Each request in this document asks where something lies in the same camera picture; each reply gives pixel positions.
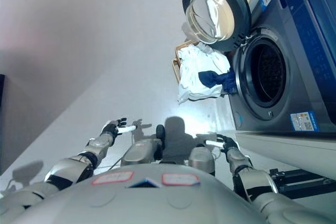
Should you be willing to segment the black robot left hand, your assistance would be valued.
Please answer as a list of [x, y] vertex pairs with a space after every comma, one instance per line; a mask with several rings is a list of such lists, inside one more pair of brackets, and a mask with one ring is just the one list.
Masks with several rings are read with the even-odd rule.
[[102, 134], [110, 134], [117, 137], [123, 133], [132, 132], [137, 129], [135, 125], [127, 125], [127, 118], [120, 118], [117, 120], [108, 121], [101, 131]]

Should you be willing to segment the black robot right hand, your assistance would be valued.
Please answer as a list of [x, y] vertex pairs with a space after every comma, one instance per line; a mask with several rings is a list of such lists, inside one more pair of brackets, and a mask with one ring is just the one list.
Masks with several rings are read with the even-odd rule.
[[216, 140], [215, 141], [206, 140], [205, 144], [209, 145], [209, 146], [218, 147], [220, 149], [220, 151], [225, 153], [225, 154], [232, 148], [238, 149], [237, 143], [231, 137], [224, 136], [224, 135], [221, 135], [221, 134], [216, 134]]

